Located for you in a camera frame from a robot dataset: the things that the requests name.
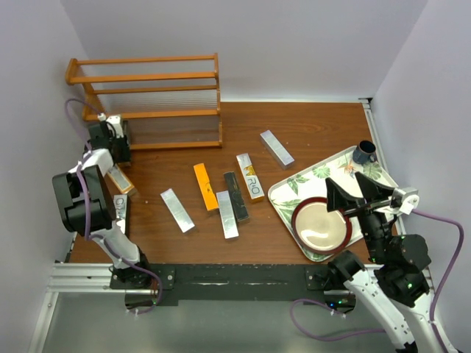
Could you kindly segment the yellow toothpaste box with barcode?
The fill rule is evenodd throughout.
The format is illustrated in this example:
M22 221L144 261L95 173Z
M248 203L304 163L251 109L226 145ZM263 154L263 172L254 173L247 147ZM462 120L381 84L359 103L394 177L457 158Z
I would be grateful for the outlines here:
M110 177L111 181L117 187L121 194L132 195L136 191L134 184L131 183L129 178L119 168L118 165L114 165L107 172L107 175Z

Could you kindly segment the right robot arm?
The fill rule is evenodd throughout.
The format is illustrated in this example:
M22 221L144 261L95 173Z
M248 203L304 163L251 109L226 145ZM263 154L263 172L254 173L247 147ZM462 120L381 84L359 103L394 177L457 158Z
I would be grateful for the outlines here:
M373 274L350 251L329 262L328 281L356 294L382 324L397 352L455 352L436 317L440 288L432 290L424 270L431 264L428 246L418 234L393 235L391 214L414 212L419 204L416 188L380 184L355 173L361 196L355 197L328 177L327 210L357 218L369 252L377 265Z

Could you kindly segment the black toothpaste box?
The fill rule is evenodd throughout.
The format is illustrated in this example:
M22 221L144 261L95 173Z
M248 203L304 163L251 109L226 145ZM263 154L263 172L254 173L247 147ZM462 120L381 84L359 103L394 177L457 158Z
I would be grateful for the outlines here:
M241 223L249 220L249 213L235 175L234 171L228 171L224 173L224 180L229 192L235 219L238 223Z
M121 137L116 138L116 163L131 163L130 139L127 134L127 122L121 122Z
M129 197L127 194L117 194L113 197L113 203L116 210L116 224L118 225L120 230L128 237L129 227L127 223L127 217L129 215Z

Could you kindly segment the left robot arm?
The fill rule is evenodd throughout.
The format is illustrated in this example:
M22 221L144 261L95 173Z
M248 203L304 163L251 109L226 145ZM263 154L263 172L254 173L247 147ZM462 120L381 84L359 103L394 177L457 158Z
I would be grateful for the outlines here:
M88 127L82 159L69 171L52 177L64 227L96 243L112 261L111 272L132 288L147 288L152 270L145 254L118 225L105 175L118 163L130 161L130 144L121 117L100 114Z

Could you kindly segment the orange toothpaste box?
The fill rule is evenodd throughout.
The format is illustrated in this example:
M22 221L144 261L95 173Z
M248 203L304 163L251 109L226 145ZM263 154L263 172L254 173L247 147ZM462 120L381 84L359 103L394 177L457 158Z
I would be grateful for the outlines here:
M206 210L208 212L217 210L219 208L219 204L211 187L210 178L208 176L205 164L199 163L194 165L194 173L198 182L199 190L202 194L203 202L205 203Z

